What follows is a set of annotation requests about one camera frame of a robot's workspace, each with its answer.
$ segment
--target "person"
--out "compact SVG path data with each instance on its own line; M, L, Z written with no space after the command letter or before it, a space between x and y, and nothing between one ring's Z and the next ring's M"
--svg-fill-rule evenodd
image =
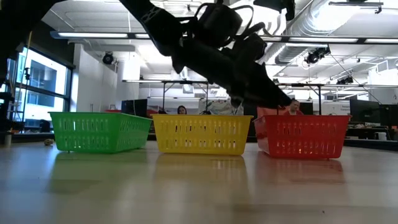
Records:
M178 114L187 114L187 109L181 105L177 108L177 113Z
M284 113L284 115L304 115L300 111L300 102L296 99L292 99L289 109Z

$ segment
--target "yellow basket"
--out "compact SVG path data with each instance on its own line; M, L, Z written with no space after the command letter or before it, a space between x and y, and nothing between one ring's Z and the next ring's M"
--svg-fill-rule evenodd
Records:
M160 152L241 155L252 116L153 114Z

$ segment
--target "green basket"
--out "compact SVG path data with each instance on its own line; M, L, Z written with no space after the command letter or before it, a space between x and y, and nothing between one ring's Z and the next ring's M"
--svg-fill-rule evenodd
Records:
M115 153L144 147L151 119L122 113L50 112L58 150Z

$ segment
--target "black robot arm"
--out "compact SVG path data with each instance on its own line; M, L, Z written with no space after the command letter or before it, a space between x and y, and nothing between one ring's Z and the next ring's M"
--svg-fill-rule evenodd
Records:
M0 43L0 66L6 65L8 56L33 26L60 1L63 0L42 0L37 4L30 0L2 0L0 20L6 35ZM290 98L267 76L265 65L256 63L266 47L256 34L264 24L247 26L237 35L242 19L236 11L245 7L252 9L250 6L231 9L220 0L206 3L200 7L204 9L200 18L186 18L188 22L182 24L183 19L156 7L149 0L120 2L142 24L159 52L172 58L176 72L188 67L209 82L219 84L227 90L236 106L246 102L276 108L290 103ZM4 73L0 74L0 84L2 78Z

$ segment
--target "ceiling duct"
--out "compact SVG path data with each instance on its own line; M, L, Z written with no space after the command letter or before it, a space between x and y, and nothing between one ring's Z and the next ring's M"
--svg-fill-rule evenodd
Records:
M359 10L357 6L329 6L330 1L313 0L290 24L284 35L328 36L344 25ZM272 44L267 51L265 60L267 63L287 65L307 49L308 47L303 46Z

